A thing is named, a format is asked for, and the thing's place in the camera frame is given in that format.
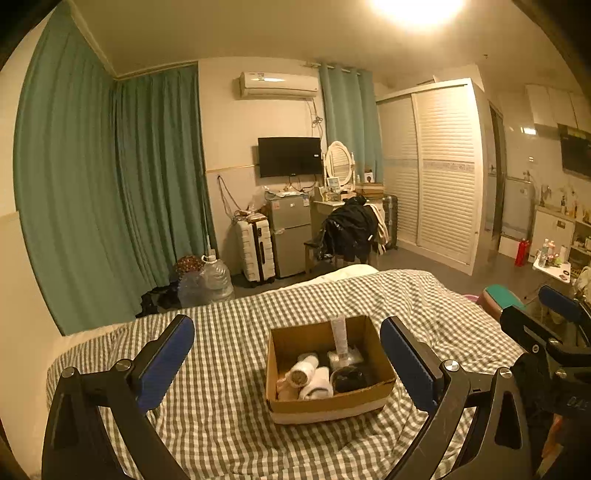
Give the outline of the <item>white louvered wardrobe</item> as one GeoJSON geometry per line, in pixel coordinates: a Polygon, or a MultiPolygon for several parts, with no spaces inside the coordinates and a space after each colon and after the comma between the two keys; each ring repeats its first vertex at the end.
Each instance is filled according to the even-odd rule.
{"type": "Polygon", "coordinates": [[[487,106],[470,78],[377,101],[383,184],[398,200],[399,245],[467,275],[486,256],[487,106]]]}

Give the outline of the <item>white sock pair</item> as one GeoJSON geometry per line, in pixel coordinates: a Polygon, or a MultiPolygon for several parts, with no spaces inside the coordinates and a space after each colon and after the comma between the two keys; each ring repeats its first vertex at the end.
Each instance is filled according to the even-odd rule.
{"type": "Polygon", "coordinates": [[[318,367],[311,381],[301,389],[298,394],[300,400],[318,400],[331,398],[334,395],[332,388],[331,372],[328,367],[318,367]]]}

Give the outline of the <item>red bottle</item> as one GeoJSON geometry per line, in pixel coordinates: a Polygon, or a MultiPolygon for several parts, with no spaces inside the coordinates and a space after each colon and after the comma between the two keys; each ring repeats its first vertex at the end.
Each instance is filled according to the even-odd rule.
{"type": "Polygon", "coordinates": [[[531,241],[528,239],[523,239],[519,242],[514,262],[514,265],[516,267],[524,266],[527,263],[529,258],[530,246],[531,241]]]}

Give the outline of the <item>black wall television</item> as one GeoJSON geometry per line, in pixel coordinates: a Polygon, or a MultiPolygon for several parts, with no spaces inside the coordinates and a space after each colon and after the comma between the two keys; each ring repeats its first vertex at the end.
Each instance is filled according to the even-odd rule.
{"type": "Polygon", "coordinates": [[[322,174],[322,144],[317,137],[259,138],[257,155],[263,178],[322,174]]]}

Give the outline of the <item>black jacket on chair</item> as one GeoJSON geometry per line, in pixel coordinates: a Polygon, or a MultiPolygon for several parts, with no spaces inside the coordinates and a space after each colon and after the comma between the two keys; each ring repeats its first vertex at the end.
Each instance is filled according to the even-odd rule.
{"type": "Polygon", "coordinates": [[[346,262],[367,263],[377,241],[379,222],[363,196],[345,203],[325,218],[318,237],[318,258],[339,256],[346,262]]]}

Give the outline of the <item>brown cardboard box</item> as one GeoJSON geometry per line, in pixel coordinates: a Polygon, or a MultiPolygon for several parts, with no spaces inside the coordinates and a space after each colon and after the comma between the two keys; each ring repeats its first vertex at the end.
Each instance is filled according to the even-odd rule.
{"type": "Polygon", "coordinates": [[[276,424],[328,422],[381,409],[395,382],[370,317],[270,331],[266,405],[276,424]]]}

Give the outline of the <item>white air conditioner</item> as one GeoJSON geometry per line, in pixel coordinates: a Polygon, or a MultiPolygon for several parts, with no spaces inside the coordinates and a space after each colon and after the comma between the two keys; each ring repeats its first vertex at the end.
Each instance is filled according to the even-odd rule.
{"type": "Polygon", "coordinates": [[[314,98],[320,90],[318,78],[308,75],[242,72],[239,77],[242,98],[314,98]]]}

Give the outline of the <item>grey mini fridge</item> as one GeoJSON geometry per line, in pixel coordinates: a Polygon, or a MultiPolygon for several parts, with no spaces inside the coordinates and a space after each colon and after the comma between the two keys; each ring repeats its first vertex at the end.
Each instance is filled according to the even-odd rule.
{"type": "Polygon", "coordinates": [[[272,196],[267,206],[277,277],[303,273],[304,243],[311,239],[310,201],[301,195],[272,196]]]}

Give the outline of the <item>green topped stool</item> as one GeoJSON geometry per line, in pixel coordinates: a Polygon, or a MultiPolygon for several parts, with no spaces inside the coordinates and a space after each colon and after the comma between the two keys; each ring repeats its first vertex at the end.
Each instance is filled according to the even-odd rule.
{"type": "Polygon", "coordinates": [[[477,304],[492,318],[499,321],[508,307],[525,310],[525,304],[505,286],[494,284],[487,286],[479,295],[477,304]]]}

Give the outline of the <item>grey white checkered duvet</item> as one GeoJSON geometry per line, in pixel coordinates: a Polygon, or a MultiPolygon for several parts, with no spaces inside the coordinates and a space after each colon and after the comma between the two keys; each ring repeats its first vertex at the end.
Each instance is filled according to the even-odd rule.
{"type": "Polygon", "coordinates": [[[310,425],[273,421],[266,398],[301,349],[273,330],[365,317],[399,318],[441,360],[469,373],[512,366],[520,346],[490,315],[433,274],[389,270],[280,288],[186,310],[195,340],[161,404],[147,416],[191,479],[384,479],[428,416],[401,381],[385,405],[310,425]]]}

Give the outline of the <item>white suitcase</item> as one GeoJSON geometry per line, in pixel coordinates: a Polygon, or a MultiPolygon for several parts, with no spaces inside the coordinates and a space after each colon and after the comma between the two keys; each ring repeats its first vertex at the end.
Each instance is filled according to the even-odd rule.
{"type": "Polygon", "coordinates": [[[235,222],[242,274],[250,283],[264,283],[276,277],[270,223],[260,213],[250,213],[235,222]]]}

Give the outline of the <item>brown patterned bag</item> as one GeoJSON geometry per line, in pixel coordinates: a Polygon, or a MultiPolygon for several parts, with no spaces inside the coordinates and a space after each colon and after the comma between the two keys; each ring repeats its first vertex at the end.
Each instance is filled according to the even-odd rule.
{"type": "Polygon", "coordinates": [[[178,279],[184,275],[199,272],[204,267],[204,260],[195,255],[186,255],[179,258],[174,264],[174,271],[178,279]]]}

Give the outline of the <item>small teal curtain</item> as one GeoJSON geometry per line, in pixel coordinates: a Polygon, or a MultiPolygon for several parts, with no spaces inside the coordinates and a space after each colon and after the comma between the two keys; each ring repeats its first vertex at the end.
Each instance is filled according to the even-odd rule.
{"type": "Polygon", "coordinates": [[[373,74],[322,63],[318,67],[328,144],[339,141],[355,156],[356,173],[384,177],[383,147],[373,74]]]}

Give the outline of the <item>large green curtain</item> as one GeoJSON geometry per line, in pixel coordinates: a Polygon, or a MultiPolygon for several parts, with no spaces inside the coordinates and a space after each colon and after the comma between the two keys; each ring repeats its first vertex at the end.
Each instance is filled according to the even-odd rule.
{"type": "Polygon", "coordinates": [[[13,168],[29,259],[65,335],[131,320],[179,258],[214,243],[197,65],[118,81],[64,4],[27,68],[13,168]]]}

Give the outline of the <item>dark striped suitcase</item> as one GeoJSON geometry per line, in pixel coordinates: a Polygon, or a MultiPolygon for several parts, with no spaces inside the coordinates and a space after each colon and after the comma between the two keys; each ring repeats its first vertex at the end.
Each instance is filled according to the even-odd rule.
{"type": "Polygon", "coordinates": [[[386,245],[388,250],[398,248],[398,198],[394,195],[383,197],[383,208],[385,211],[385,222],[389,233],[389,241],[386,245]]]}

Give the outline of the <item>clear water jug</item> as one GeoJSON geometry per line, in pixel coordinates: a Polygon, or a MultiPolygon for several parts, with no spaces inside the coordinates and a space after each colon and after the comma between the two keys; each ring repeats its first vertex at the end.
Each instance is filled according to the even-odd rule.
{"type": "Polygon", "coordinates": [[[217,258],[214,249],[202,257],[204,265],[200,270],[200,280],[204,290],[204,303],[219,303],[235,298],[228,266],[217,258]]]}

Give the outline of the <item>white oval vanity mirror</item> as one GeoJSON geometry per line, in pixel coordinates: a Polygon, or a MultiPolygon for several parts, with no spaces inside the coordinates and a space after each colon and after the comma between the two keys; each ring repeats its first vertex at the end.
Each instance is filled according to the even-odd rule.
{"type": "Polygon", "coordinates": [[[356,187],[356,164],[353,153],[342,142],[329,144],[324,156],[325,186],[332,191],[351,192],[356,187]]]}

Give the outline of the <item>blue tissue packet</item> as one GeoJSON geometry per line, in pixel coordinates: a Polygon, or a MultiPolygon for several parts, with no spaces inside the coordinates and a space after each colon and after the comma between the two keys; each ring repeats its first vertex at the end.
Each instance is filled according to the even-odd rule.
{"type": "Polygon", "coordinates": [[[353,367],[363,363],[363,355],[356,347],[349,348],[345,354],[339,354],[336,351],[329,351],[327,354],[329,368],[332,373],[346,367],[353,367]]]}

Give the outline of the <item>white side table with bottles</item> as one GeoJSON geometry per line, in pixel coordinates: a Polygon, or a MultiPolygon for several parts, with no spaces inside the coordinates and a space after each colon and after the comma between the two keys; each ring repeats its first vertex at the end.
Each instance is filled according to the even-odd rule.
{"type": "Polygon", "coordinates": [[[557,246],[553,240],[545,239],[537,252],[533,269],[567,284],[571,281],[571,264],[567,261],[567,253],[565,245],[557,246]]]}

